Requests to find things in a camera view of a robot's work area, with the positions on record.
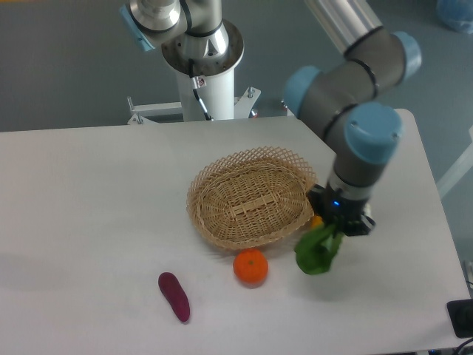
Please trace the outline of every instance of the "gray floor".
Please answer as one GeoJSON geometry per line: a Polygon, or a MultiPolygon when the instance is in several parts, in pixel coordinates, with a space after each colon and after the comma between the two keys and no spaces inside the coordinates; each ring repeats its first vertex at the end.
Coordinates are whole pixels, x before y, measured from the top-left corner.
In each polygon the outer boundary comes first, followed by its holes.
{"type": "MultiPolygon", "coordinates": [[[[125,124],[128,95],[136,104],[178,101],[161,54],[142,53],[126,32],[123,2],[0,4],[0,132],[125,124]]],[[[420,72],[380,101],[414,113],[438,180],[471,143],[473,35],[444,27],[435,0],[371,4],[388,29],[410,33],[422,47],[420,72]]],[[[285,81],[300,66],[329,70],[342,62],[302,0],[223,0],[223,14],[245,39],[236,94],[261,89],[261,115],[282,115],[285,81]]],[[[462,260],[473,259],[471,196],[473,172],[443,202],[462,260]]]]}

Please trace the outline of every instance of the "wicker basket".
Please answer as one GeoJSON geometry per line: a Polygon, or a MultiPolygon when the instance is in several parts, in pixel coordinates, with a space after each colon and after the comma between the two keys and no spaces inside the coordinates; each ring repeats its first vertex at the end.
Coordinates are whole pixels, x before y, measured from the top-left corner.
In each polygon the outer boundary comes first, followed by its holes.
{"type": "Polygon", "coordinates": [[[316,174],[283,148],[229,155],[196,176],[187,211],[199,233],[224,249],[263,246],[303,226],[313,210],[305,197],[316,174]]]}

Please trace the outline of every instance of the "purple sweet potato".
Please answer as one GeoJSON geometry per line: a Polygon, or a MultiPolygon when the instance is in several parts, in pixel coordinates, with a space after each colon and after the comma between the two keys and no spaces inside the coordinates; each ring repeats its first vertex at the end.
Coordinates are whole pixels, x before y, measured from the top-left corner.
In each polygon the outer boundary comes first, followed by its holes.
{"type": "Polygon", "coordinates": [[[187,295],[179,281],[177,281],[177,278],[170,272],[163,272],[157,280],[157,284],[177,318],[181,322],[187,322],[191,316],[191,307],[189,306],[187,295]]]}

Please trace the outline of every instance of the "orange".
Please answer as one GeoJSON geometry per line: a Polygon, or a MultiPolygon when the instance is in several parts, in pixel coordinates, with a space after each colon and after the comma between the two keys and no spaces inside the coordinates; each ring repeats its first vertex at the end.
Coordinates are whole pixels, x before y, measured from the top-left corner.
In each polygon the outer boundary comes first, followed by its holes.
{"type": "Polygon", "coordinates": [[[310,223],[310,229],[314,229],[315,227],[320,226],[324,221],[322,220],[322,217],[319,215],[315,215],[312,218],[312,222],[310,223]]]}
{"type": "Polygon", "coordinates": [[[268,261],[258,249],[245,249],[235,257],[234,273],[244,283],[260,283],[268,274],[268,261]]]}

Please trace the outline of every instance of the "leafy green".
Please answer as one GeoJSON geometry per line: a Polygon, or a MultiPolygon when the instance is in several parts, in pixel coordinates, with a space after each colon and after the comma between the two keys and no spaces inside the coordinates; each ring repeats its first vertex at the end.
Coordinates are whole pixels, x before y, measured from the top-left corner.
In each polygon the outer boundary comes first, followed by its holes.
{"type": "Polygon", "coordinates": [[[343,233],[336,232],[336,224],[320,227],[304,234],[296,245],[296,262],[309,275],[323,274],[330,270],[332,260],[338,252],[343,233]]]}

